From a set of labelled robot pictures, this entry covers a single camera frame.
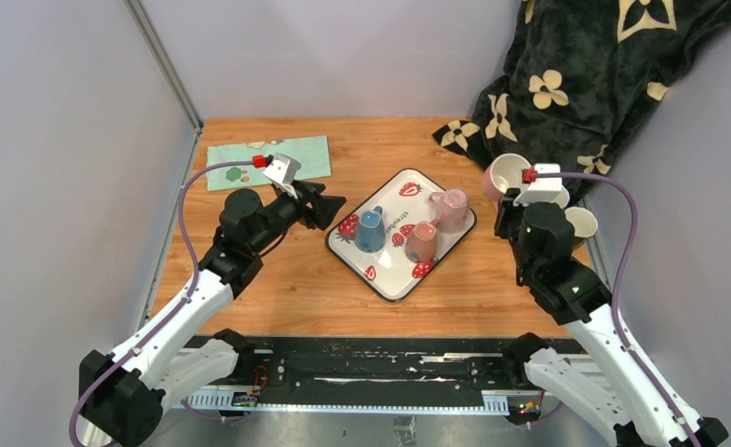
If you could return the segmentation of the pink tall mug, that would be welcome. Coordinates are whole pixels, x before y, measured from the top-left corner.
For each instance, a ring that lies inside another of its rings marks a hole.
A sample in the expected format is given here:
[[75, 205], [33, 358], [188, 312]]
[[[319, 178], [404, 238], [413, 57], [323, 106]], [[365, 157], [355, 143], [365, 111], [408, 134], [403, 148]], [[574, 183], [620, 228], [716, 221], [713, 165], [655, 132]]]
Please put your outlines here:
[[503, 154], [498, 156], [483, 172], [481, 190], [495, 206], [510, 188], [522, 186], [522, 172], [532, 167], [523, 156]]

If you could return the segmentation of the light pink faceted mug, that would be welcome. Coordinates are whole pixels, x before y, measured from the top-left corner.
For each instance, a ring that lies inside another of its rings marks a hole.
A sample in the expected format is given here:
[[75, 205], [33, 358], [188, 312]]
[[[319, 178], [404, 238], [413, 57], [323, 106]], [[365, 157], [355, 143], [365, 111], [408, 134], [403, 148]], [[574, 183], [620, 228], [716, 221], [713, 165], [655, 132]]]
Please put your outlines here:
[[469, 213], [468, 194], [461, 189], [433, 192], [428, 196], [431, 208], [436, 212], [438, 228], [442, 233], [454, 234], [467, 227]]

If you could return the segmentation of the blue dotted mug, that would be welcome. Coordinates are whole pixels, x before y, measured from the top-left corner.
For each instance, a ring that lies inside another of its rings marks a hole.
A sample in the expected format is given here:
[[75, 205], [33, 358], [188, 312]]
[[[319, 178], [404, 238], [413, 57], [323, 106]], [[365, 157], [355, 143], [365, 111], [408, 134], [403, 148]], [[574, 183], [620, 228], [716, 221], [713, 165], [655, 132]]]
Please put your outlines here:
[[365, 210], [359, 216], [355, 235], [356, 247], [365, 253], [380, 251], [386, 244], [384, 209], [376, 206]]

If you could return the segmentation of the black glossy mug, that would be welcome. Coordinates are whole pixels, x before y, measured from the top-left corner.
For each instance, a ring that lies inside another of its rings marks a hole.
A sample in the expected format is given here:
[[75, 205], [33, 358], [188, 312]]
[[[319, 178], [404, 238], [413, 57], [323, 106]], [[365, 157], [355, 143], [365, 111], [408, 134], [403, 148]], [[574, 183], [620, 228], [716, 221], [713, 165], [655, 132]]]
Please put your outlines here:
[[574, 228], [574, 236], [579, 239], [593, 237], [599, 223], [595, 215], [588, 209], [582, 207], [570, 207], [564, 211], [566, 220]]

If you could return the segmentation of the yellow-green faceted mug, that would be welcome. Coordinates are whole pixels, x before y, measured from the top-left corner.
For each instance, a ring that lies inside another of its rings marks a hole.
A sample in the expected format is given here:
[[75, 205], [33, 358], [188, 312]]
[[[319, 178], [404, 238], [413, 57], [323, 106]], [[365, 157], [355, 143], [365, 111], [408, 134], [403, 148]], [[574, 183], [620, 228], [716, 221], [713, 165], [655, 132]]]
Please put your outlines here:
[[565, 210], [570, 202], [570, 193], [563, 187], [562, 190], [553, 198], [553, 203], [558, 205], [561, 209]]

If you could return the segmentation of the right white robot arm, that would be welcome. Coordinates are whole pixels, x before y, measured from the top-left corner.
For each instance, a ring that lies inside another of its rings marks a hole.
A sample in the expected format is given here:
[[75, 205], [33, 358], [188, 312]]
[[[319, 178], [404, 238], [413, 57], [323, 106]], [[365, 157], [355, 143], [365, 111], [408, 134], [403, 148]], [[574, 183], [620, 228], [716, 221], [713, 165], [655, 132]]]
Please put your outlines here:
[[538, 386], [586, 420], [610, 446], [719, 446], [729, 437], [717, 418], [682, 399], [643, 353], [612, 306], [599, 276], [573, 256], [573, 225], [556, 203], [517, 203], [510, 188], [497, 204], [494, 232], [508, 241], [516, 283], [585, 348], [608, 385], [568, 364], [533, 333], [505, 351], [502, 375]]

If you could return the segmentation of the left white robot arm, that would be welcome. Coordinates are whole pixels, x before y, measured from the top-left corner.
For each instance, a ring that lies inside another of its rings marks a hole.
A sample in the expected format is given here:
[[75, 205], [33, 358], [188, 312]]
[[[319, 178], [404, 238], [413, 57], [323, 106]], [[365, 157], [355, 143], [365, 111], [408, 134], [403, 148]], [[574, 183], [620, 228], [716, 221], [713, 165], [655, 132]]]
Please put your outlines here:
[[265, 205], [251, 189], [224, 201], [212, 245], [191, 257], [193, 274], [148, 323], [110, 353], [90, 351], [79, 367], [78, 402], [69, 434], [80, 445], [77, 422], [85, 418], [122, 446], [139, 446], [179, 401], [218, 379], [234, 385], [255, 373], [252, 347], [232, 330], [215, 334], [189, 355], [180, 350], [212, 316], [231, 304], [263, 268], [263, 258], [294, 224], [327, 229], [346, 203], [324, 195], [322, 183], [294, 181]]

